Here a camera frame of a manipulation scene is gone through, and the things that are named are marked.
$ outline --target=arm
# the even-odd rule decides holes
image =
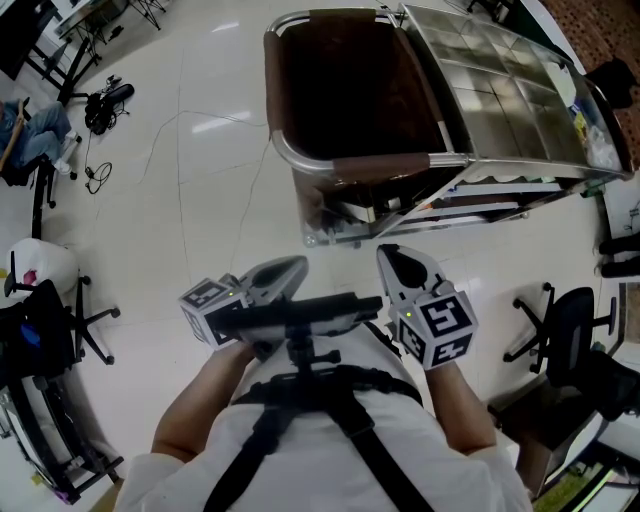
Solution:
[[[13,151],[13,147],[16,145],[18,141],[18,137],[20,137],[20,133],[22,132],[22,128],[24,126],[24,117],[18,116],[16,119],[16,125],[13,127],[13,133],[11,134],[11,139],[9,139],[9,144],[7,144],[7,148],[2,153],[2,158],[0,158],[0,172],[4,169],[4,165],[7,160],[11,156],[11,152]]]
[[[469,455],[496,445],[491,416],[464,380],[456,363],[447,363],[426,372],[436,419],[447,443]]]
[[[164,453],[183,462],[201,453],[213,420],[229,405],[252,359],[251,347],[240,342],[213,354],[160,419],[151,453]]]

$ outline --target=white shirt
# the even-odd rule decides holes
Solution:
[[[402,362],[361,326],[335,338],[317,338],[316,354],[339,349],[342,364],[377,368],[415,385]],[[330,364],[314,365],[314,368]],[[284,346],[264,364],[247,368],[236,395],[254,382],[294,371]],[[356,392],[375,432],[436,512],[530,511],[522,481],[497,447],[467,457],[447,446],[431,414],[413,399]],[[207,447],[191,462],[163,454],[134,458],[118,496],[117,512],[201,512],[216,482],[240,451],[262,413],[261,405],[234,405],[216,418]],[[298,416],[268,455],[234,511],[394,511],[352,443],[325,413]]]

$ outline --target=chair base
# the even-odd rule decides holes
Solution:
[[[542,289],[545,292],[549,292],[546,310],[549,311],[555,299],[555,288],[551,285],[551,283],[544,283],[542,285]],[[525,343],[515,352],[505,353],[504,356],[502,356],[502,360],[505,363],[512,363],[516,359],[522,357],[524,354],[529,353],[529,355],[531,356],[537,356],[536,362],[529,367],[529,371],[531,371],[532,373],[540,373],[540,370],[542,369],[542,363],[544,362],[544,358],[546,357],[546,347],[549,340],[549,336],[544,327],[544,321],[540,320],[537,315],[531,310],[531,308],[520,298],[517,298],[513,301],[513,307],[516,309],[522,309],[522,311],[524,311],[524,313],[527,315],[527,318],[529,318],[531,323],[536,328],[536,333],[530,341]]]
[[[86,355],[85,350],[82,348],[82,340],[87,342],[87,345],[96,353],[100,360],[106,365],[112,365],[115,363],[115,358],[112,355],[105,355],[100,349],[96,340],[89,332],[88,327],[97,322],[98,320],[111,316],[111,318],[118,318],[120,316],[120,310],[117,307],[107,309],[100,313],[97,313],[89,318],[84,317],[84,296],[82,293],[83,286],[89,286],[91,284],[91,278],[89,276],[81,276],[78,279],[78,289],[76,292],[76,313],[71,317],[71,326],[76,331],[75,336],[75,359],[76,363],[82,361],[82,358]]]

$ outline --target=jeans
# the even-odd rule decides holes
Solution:
[[[27,140],[22,150],[22,165],[40,155],[47,155],[51,163],[55,163],[62,156],[64,136],[70,131],[69,118],[59,101],[36,112],[25,125]]]

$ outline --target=chest strap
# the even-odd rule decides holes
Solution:
[[[353,443],[365,464],[400,512],[433,509],[402,472],[380,441],[371,416],[354,391],[399,393],[422,405],[418,391],[387,372],[340,365],[328,370],[278,375],[254,384],[234,404],[264,404],[253,433],[222,475],[205,505],[205,512],[228,510],[249,486],[262,461],[278,448],[282,434],[296,416],[326,412]]]

